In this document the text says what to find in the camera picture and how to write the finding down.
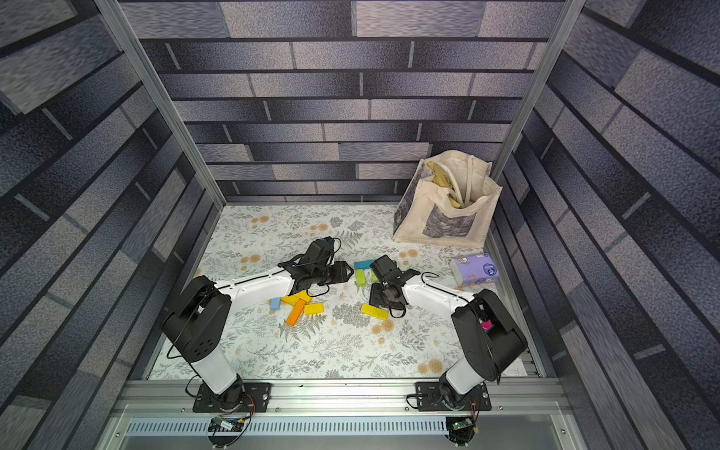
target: bag handle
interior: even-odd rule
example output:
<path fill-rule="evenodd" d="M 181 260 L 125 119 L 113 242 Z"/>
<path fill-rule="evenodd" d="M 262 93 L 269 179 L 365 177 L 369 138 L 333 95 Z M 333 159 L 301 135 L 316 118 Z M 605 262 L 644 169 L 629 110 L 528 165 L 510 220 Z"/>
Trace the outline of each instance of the bag handle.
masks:
<path fill-rule="evenodd" d="M 457 180 L 455 179 L 455 175 L 452 174 L 448 166 L 445 164 L 439 163 L 438 161 L 433 161 L 434 164 L 437 164 L 439 168 L 443 169 L 448 177 L 450 177 L 450 182 L 452 183 L 453 189 L 455 189 L 455 197 L 457 197 L 455 200 L 462 205 L 462 207 L 465 207 L 465 203 L 463 202 L 462 195 L 460 194 L 460 188 L 457 186 Z"/>
<path fill-rule="evenodd" d="M 472 191 L 472 155 L 467 155 L 467 183 L 465 186 L 465 203 L 462 207 L 467 208 L 470 206 L 470 192 Z"/>

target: purple tissue package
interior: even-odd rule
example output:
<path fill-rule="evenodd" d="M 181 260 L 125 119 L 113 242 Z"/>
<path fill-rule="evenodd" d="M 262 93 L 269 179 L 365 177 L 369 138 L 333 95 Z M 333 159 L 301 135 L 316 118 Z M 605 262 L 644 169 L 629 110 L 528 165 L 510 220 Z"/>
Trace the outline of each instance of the purple tissue package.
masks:
<path fill-rule="evenodd" d="M 450 269 L 458 286 L 493 282 L 500 276 L 487 253 L 455 258 L 450 261 Z"/>

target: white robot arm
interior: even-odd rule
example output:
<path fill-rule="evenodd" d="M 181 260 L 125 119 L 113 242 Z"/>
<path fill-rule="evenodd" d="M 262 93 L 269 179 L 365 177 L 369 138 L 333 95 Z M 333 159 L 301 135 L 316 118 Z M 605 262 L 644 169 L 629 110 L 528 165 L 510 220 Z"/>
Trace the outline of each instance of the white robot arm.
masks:
<path fill-rule="evenodd" d="M 332 262 L 333 245 L 332 238 L 317 239 L 304 255 L 241 279 L 214 283 L 198 276 L 178 298 L 168 300 L 159 319 L 163 332 L 213 392 L 220 410 L 234 410 L 245 394 L 219 345 L 230 310 L 295 294 L 313 284 L 347 282 L 352 270 L 345 261 Z M 527 348 L 525 336 L 495 293 L 449 289 L 426 281 L 413 269 L 401 271 L 387 256 L 378 258 L 371 269 L 379 280 L 372 285 L 371 305 L 391 310 L 412 305 L 452 319 L 464 355 L 440 378 L 438 400 L 448 408 L 459 407 L 478 384 L 499 380 L 502 370 Z M 481 325 L 485 320 L 492 322 L 487 332 Z"/>

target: floral tablecloth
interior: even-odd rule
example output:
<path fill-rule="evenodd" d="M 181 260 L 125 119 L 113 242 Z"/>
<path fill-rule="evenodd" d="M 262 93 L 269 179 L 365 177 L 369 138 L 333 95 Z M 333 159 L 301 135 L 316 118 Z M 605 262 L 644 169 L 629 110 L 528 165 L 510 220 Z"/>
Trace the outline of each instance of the floral tablecloth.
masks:
<path fill-rule="evenodd" d="M 342 240 L 336 260 L 352 264 L 384 254 L 401 268 L 432 271 L 435 281 L 455 287 L 448 262 L 478 251 L 468 248 L 396 243 L 392 240 L 394 205 L 227 206 L 205 251 L 197 275 L 233 279 L 268 270 L 304 253 L 316 238 Z M 369 271 L 366 277 L 370 280 Z M 473 292 L 493 283 L 467 288 Z M 313 287 L 310 294 L 325 287 Z M 385 322 L 360 313 L 370 285 L 355 278 L 334 284 L 320 315 L 301 315 L 296 326 L 285 323 L 292 307 L 270 310 L 269 300 L 233 312 L 220 345 L 244 379 L 437 378 L 462 354 L 454 326 L 419 307 L 403 318 Z M 167 359 L 166 339 L 150 379 L 188 379 L 194 372 L 183 359 Z M 177 355 L 173 350 L 171 356 Z M 516 359 L 504 372 L 524 377 Z"/>

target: light blue block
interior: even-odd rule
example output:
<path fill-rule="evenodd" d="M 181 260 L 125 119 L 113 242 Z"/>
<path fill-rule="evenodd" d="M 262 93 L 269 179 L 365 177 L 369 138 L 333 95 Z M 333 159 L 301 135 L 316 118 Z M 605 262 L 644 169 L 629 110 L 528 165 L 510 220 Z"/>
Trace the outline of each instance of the light blue block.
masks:
<path fill-rule="evenodd" d="M 374 262 L 375 262 L 374 259 L 369 259 L 368 261 L 360 261 L 360 262 L 357 262 L 357 263 L 355 263 L 355 270 L 359 270 L 359 269 L 362 269 L 362 270 L 370 269 L 370 264 L 372 264 L 372 263 L 374 263 Z"/>

